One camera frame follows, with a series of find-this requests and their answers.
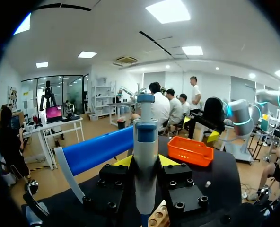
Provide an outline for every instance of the orange tray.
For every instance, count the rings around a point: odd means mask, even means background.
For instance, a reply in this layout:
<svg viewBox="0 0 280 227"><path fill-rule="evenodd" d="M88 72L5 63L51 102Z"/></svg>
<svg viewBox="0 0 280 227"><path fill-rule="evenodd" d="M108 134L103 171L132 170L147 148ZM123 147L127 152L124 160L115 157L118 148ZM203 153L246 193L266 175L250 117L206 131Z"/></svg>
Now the orange tray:
<svg viewBox="0 0 280 227"><path fill-rule="evenodd" d="M214 149L204 143L175 136L168 142L168 155L199 166L208 166L214 159Z"/></svg>

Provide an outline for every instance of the monitor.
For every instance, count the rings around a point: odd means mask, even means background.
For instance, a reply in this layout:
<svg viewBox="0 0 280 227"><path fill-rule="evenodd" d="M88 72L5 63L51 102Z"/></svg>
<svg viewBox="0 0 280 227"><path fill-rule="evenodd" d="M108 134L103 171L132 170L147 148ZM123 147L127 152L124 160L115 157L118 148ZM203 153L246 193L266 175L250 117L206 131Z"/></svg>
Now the monitor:
<svg viewBox="0 0 280 227"><path fill-rule="evenodd" d="M19 116L12 116L11 118L11 127L13 129L20 129L20 120L19 120Z"/></svg>
<svg viewBox="0 0 280 227"><path fill-rule="evenodd" d="M51 118L59 118L59 117L62 117L61 105L46 108L47 120Z"/></svg>

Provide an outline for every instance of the woman with black hair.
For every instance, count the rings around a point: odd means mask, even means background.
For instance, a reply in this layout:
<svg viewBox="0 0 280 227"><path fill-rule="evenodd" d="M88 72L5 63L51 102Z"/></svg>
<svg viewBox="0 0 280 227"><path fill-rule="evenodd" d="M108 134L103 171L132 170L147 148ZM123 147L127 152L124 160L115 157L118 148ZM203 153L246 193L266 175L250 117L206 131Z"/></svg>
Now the woman with black hair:
<svg viewBox="0 0 280 227"><path fill-rule="evenodd" d="M12 111L7 107L3 108L1 111L0 153L6 161L7 168L14 172L17 177L25 176L30 179L30 171L20 152L23 150L23 130L19 129L18 137L11 127L11 118Z"/></svg>

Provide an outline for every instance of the black table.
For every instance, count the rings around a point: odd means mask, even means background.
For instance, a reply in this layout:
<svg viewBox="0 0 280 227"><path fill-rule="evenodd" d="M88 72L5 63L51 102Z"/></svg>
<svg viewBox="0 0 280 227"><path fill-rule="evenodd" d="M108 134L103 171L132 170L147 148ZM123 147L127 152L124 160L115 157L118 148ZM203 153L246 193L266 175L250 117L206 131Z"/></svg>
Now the black table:
<svg viewBox="0 0 280 227"><path fill-rule="evenodd" d="M167 156L168 142L169 138L159 136L159 154ZM200 167L196 165L189 166L193 170L192 177L194 182L198 185L201 192L209 198L209 209L211 212L215 212L220 209L230 210L231 208L241 204L240 178L235 158L231 154L215 149L214 159L208 167ZM90 191L98 180L99 176L97 175L81 183L80 187L82 191ZM207 181L210 181L211 185L210 187L205 188ZM136 208L134 190L135 189L133 188L131 198L124 209L123 227L141 225L140 215ZM62 211L71 218L81 220L84 223L100 223L99 217L89 215L83 210L81 203L78 201L71 189L41 201L45 203L50 213L53 213L54 211ZM161 201L161 191L157 184L155 208Z"/></svg>

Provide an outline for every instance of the air conditioner vent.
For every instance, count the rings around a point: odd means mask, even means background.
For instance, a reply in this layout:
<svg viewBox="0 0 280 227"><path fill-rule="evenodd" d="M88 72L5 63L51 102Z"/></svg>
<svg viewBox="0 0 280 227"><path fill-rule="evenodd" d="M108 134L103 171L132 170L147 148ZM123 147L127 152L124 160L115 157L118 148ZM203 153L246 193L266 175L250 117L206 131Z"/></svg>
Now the air conditioner vent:
<svg viewBox="0 0 280 227"><path fill-rule="evenodd" d="M116 62L121 63L121 64L133 64L136 63L138 59L135 59L131 56L124 56L116 59Z"/></svg>

